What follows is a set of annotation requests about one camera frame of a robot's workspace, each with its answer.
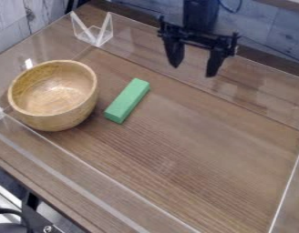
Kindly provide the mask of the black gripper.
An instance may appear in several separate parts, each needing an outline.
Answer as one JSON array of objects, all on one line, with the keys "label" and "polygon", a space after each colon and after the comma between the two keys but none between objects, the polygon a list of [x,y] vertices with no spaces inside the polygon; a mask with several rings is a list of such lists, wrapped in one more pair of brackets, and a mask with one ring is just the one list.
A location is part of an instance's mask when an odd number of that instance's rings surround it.
[{"label": "black gripper", "polygon": [[186,45],[197,46],[211,51],[206,77],[217,76],[225,60],[237,54],[238,33],[233,33],[231,35],[201,33],[199,31],[186,29],[167,22],[163,16],[159,17],[158,36],[164,41],[167,58],[175,68],[183,62]]}]

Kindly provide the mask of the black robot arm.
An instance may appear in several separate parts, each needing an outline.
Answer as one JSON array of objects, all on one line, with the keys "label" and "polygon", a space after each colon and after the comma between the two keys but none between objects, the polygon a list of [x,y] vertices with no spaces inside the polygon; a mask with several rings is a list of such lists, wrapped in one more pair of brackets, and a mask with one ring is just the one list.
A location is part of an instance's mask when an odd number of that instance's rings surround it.
[{"label": "black robot arm", "polygon": [[237,54],[239,33],[215,32],[221,0],[183,0],[182,23],[159,17],[158,36],[162,38],[166,55],[173,67],[185,59],[185,46],[210,51],[206,77],[215,77],[225,60]]}]

